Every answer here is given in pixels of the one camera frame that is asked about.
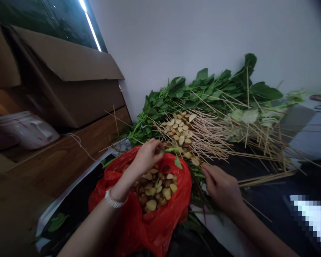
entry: cardboard box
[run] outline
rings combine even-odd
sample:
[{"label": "cardboard box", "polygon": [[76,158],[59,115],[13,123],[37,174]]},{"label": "cardboard box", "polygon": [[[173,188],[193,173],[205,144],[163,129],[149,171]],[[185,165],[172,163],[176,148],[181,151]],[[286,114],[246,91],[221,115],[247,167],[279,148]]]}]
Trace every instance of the cardboard box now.
[{"label": "cardboard box", "polygon": [[125,105],[118,79],[124,77],[108,53],[0,26],[4,107],[18,105],[18,111],[31,110],[53,126],[78,128],[105,115],[105,110],[111,112],[113,105],[115,109]]}]

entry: white wall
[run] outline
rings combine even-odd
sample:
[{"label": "white wall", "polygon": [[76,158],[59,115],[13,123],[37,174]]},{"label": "white wall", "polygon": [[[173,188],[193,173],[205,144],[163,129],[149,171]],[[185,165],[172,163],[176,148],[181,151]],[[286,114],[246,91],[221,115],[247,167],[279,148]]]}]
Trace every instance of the white wall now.
[{"label": "white wall", "polygon": [[321,6],[316,0],[90,0],[120,67],[132,119],[145,95],[197,71],[236,72],[258,57],[253,82],[282,92],[321,89]]}]

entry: box flap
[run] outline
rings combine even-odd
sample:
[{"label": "box flap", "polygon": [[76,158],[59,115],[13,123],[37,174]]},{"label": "box flap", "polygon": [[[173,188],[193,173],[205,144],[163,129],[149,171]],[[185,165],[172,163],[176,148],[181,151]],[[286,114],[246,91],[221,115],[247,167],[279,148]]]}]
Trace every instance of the box flap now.
[{"label": "box flap", "polygon": [[0,26],[0,88],[20,85],[19,68]]},{"label": "box flap", "polygon": [[105,52],[12,26],[37,56],[63,81],[124,79]]}]

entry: white bracelet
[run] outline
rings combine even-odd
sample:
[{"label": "white bracelet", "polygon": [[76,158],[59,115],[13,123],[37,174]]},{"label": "white bracelet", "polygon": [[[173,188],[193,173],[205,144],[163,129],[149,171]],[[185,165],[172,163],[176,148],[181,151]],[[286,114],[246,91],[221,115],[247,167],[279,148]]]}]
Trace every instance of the white bracelet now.
[{"label": "white bracelet", "polygon": [[111,189],[109,189],[107,192],[106,192],[106,195],[105,195],[105,199],[106,201],[108,202],[108,205],[109,206],[112,206],[113,208],[115,209],[119,209],[121,208],[128,200],[128,196],[127,196],[127,199],[124,201],[124,202],[117,202],[115,200],[113,200],[109,194]]}]

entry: fluorescent light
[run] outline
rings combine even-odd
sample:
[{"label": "fluorescent light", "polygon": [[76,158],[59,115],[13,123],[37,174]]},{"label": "fluorescent light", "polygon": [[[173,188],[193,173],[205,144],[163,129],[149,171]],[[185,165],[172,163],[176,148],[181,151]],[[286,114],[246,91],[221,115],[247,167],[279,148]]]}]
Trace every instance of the fluorescent light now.
[{"label": "fluorescent light", "polygon": [[84,1],[83,0],[79,0],[79,1],[80,1],[83,11],[87,12],[87,8],[86,8]]},{"label": "fluorescent light", "polygon": [[92,23],[90,22],[90,19],[89,19],[88,14],[87,14],[86,12],[85,12],[85,14],[86,14],[86,17],[87,17],[87,20],[88,20],[88,23],[89,23],[89,27],[90,27],[90,29],[91,29],[91,31],[92,31],[92,34],[93,34],[95,43],[96,43],[96,45],[97,45],[97,48],[98,48],[98,50],[101,52],[101,48],[100,48],[99,42],[97,41],[97,38],[96,38],[96,35],[95,35],[95,32],[94,32]]}]

